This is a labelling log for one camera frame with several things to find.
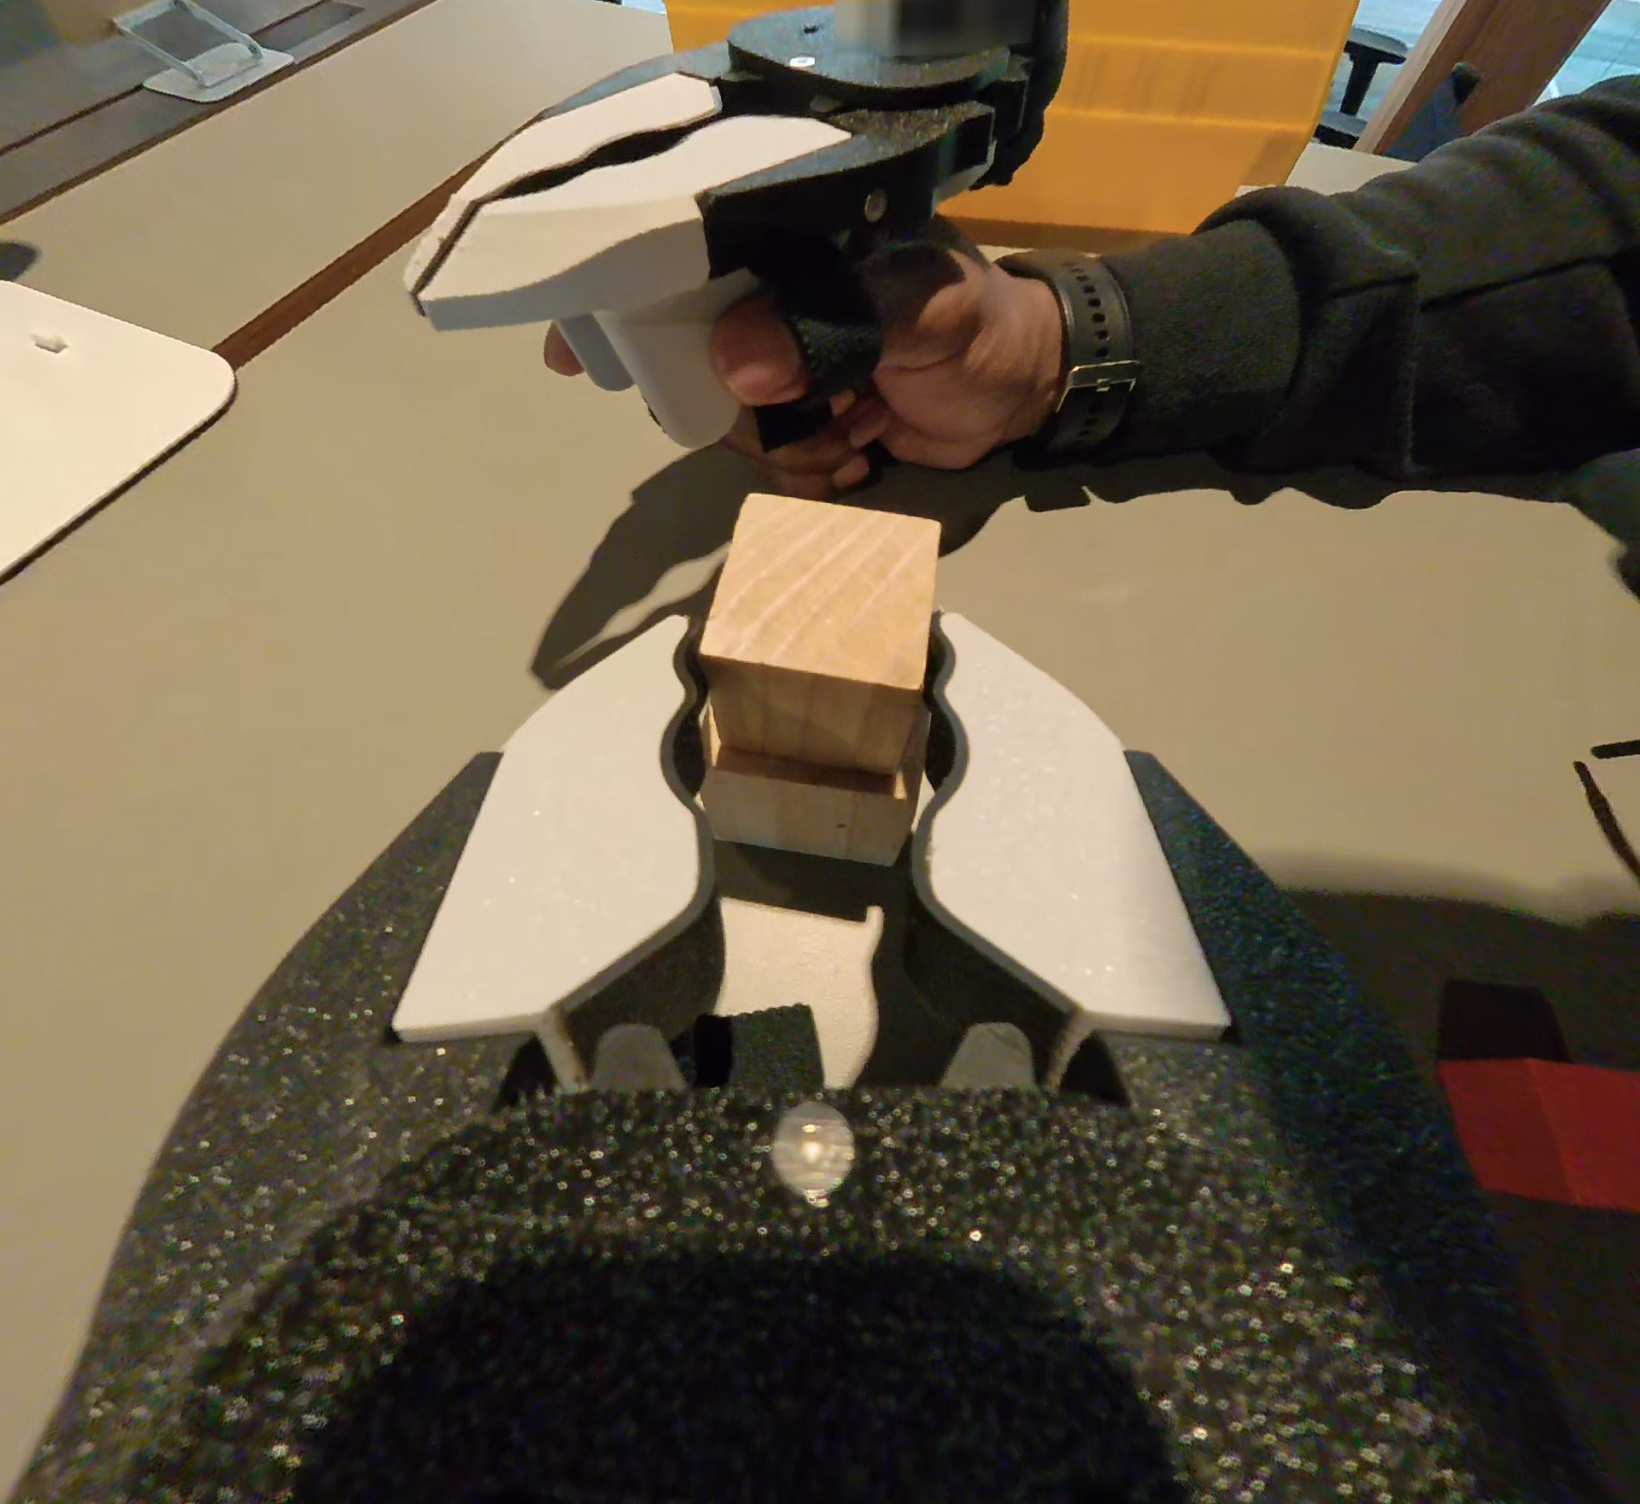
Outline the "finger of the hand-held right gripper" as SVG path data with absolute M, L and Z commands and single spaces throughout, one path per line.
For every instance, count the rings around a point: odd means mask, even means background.
M 502 198 L 510 188 L 553 186 L 587 167 L 619 164 L 717 118 L 722 108 L 722 96 L 710 82 L 666 73 L 543 114 L 473 171 L 442 207 L 426 237 L 445 243 L 479 205 Z
M 760 280 L 737 253 L 717 268 L 698 196 L 845 138 L 812 118 L 708 121 L 659 154 L 469 208 L 423 236 L 416 253 L 428 255 L 404 270 L 404 289 L 438 330 L 580 323 L 672 443 L 715 444 L 737 408 L 712 366 L 710 330 Z

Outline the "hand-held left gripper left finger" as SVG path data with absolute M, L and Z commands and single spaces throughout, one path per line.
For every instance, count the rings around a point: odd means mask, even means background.
M 391 1018 L 401 1042 L 529 1034 L 589 1083 L 570 1013 L 693 924 L 713 889 L 674 740 L 695 709 L 689 624 L 666 617 L 505 740 Z

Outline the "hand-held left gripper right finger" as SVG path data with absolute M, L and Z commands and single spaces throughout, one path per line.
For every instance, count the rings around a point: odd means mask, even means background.
M 1120 738 L 959 613 L 932 620 L 949 776 L 912 830 L 918 906 L 1055 1017 L 1060 1083 L 1101 1034 L 1221 1042 L 1231 1013 Z

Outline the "light wooden cube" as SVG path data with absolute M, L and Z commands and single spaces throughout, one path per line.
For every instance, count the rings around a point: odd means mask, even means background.
M 736 752 L 889 774 L 922 709 L 939 523 L 744 499 L 698 654 Z
M 891 772 L 833 767 L 727 747 L 700 714 L 700 788 L 715 839 L 888 866 L 906 844 L 927 767 L 930 713 L 918 709 Z

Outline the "red-orange wooden cube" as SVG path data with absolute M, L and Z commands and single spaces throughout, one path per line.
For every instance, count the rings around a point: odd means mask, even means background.
M 1638 1075 L 1545 1059 L 1438 1063 L 1451 1126 L 1487 1191 L 1638 1212 Z

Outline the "person's right forearm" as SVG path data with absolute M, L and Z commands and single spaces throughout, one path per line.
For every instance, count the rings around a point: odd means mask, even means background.
M 1101 466 L 1557 480 L 1636 588 L 1638 82 L 1113 256 L 1137 374 Z

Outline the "person's right hand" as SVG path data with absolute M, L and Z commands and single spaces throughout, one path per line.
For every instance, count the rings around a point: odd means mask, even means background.
M 867 386 L 830 400 L 830 424 L 768 451 L 754 408 L 801 398 L 806 367 L 766 290 L 717 319 L 710 360 L 739 413 L 720 448 L 775 492 L 830 501 L 862 485 L 879 456 L 971 468 L 1033 436 L 1062 386 L 1062 316 L 1050 285 L 988 263 L 963 237 L 888 248 L 859 268 L 883 347 Z

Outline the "black wristwatch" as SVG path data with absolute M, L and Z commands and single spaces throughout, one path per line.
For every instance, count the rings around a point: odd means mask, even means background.
M 1077 251 L 1017 251 L 1009 275 L 1052 290 L 1060 316 L 1060 386 L 1041 425 L 1014 444 L 1023 468 L 1084 463 L 1110 439 L 1139 379 L 1129 302 L 1106 263 Z

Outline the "yellow plastic bin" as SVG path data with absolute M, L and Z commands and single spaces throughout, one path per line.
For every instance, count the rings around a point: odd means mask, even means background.
M 742 17 L 826 0 L 664 0 L 672 46 Z M 1175 234 L 1253 186 L 1282 184 L 1311 140 L 1359 0 L 1070 0 L 1045 130 L 1006 186 L 946 213 L 990 246 L 1094 246 Z

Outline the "white folding stand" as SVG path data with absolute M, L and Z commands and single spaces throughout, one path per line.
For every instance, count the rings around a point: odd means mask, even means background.
M 1 572 L 213 422 L 235 386 L 213 350 L 4 282 Z

